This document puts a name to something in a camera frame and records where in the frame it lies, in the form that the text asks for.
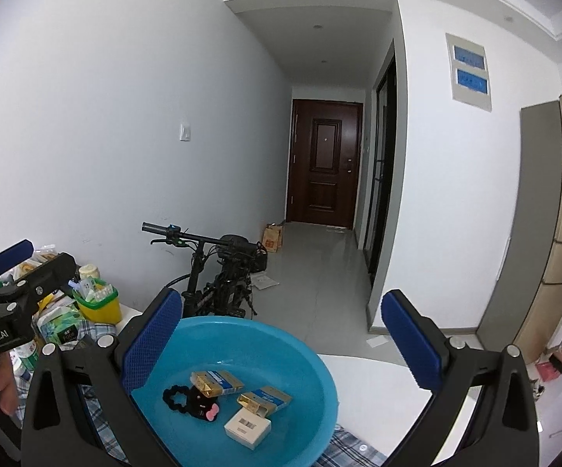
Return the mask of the left hand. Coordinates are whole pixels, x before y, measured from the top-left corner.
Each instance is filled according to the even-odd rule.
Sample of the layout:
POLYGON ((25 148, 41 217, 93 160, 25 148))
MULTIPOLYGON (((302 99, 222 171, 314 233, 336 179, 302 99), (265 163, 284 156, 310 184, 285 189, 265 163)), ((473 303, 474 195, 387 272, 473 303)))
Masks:
POLYGON ((18 393, 11 357, 8 352, 0 353, 0 409, 12 416, 18 407, 18 393))

